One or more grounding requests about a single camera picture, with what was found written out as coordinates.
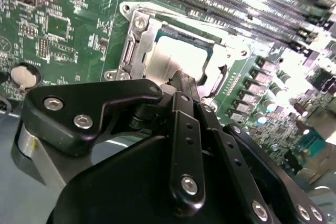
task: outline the black capacitor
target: black capacitor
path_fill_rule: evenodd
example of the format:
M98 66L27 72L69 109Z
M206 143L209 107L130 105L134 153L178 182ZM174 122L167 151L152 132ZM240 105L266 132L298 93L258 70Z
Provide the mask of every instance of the black capacitor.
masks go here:
M309 128L301 121L296 120L295 124L299 129L299 132L302 133L303 135L307 135L310 132Z
M302 116L308 115L308 111L300 103L295 103L294 109Z

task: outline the green circuit board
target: green circuit board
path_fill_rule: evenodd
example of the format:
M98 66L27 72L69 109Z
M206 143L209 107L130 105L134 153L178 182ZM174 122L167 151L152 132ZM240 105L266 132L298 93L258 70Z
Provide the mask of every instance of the green circuit board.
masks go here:
M10 72L20 62L35 66L41 74L39 85L58 85L85 82L105 81L103 74L107 70L116 70L119 66L129 22L119 12L119 5L124 1L154 2L175 12L186 14L190 8L181 0L40 0L34 3L21 3L17 0L0 0L0 70ZM246 4L249 0L233 0L234 3ZM307 3L281 0L296 12L323 16L327 11L315 8ZM231 12L224 8L217 13L227 15ZM280 10L263 10L267 15L279 16ZM288 14L295 17L295 12ZM206 15L196 17L208 20ZM293 38L292 31L284 24L270 27L260 22L260 29L276 29L274 34ZM223 26L234 28L232 23ZM217 116L222 124L232 123L228 112L239 96L250 71L258 59L269 58L280 64L286 47L276 42L264 43L251 38L246 39L251 55L244 60L236 61L231 67L227 79L214 102L218 105ZM22 101L26 90L18 89L11 81L0 86L0 94L11 100ZM318 106L325 106L332 96L318 92L306 96L299 94L296 101L303 105L313 104L309 112ZM268 123L258 125L252 114L264 111L260 104L255 104L251 116L238 122L242 126L254 129L254 139L264 147L271 157L281 162L281 157L288 148L294 146L302 135L296 130L292 120L288 118L288 110L282 114L267 114ZM277 143L280 151L271 152L272 144Z

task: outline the black mechanical arm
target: black mechanical arm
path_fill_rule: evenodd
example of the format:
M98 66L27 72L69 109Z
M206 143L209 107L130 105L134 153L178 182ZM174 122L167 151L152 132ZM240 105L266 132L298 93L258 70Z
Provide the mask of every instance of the black mechanical arm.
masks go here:
M93 146L120 135L144 139L92 166ZM48 223L327 223L238 125L221 127L180 71L161 87L31 90L12 157L61 191Z

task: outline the electrolytic capacitor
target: electrolytic capacitor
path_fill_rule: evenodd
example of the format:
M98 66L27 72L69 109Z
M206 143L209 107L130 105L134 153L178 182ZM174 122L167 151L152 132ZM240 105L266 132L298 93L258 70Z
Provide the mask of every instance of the electrolytic capacitor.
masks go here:
M273 94L280 100L288 100L287 91L275 86L272 88Z
M283 76L281 76L280 77L280 80L284 83L284 84L286 84L286 82L287 81L290 81L292 79L292 77L291 76L289 76L288 74L284 74Z
M307 135L310 132L309 128L301 121L296 120L295 124L299 129L299 132L302 133L303 135Z
M261 112L255 113L254 118L256 119L258 124L265 124L267 122L267 118Z
M295 103L294 109L303 117L308 115L308 111L300 103Z
M277 109L277 105L270 99L264 101L264 106L267 112L274 112Z

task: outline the black clamp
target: black clamp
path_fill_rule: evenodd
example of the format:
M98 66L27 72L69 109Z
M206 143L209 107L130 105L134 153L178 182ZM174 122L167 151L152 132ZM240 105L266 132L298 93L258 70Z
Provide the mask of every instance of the black clamp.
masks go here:
M161 223L178 217L225 223L223 213L231 207L229 212L239 209L235 218L244 223L327 223L318 206L238 125L222 128L209 106L193 100L193 87L175 83L179 91L172 94L149 80L28 93L25 127L59 158L89 155L95 144L125 133L148 134L72 179L51 217L54 223L105 223L107 209L114 209L118 220L130 220L125 208ZM131 180L137 185L129 186ZM226 197L235 203L222 203Z

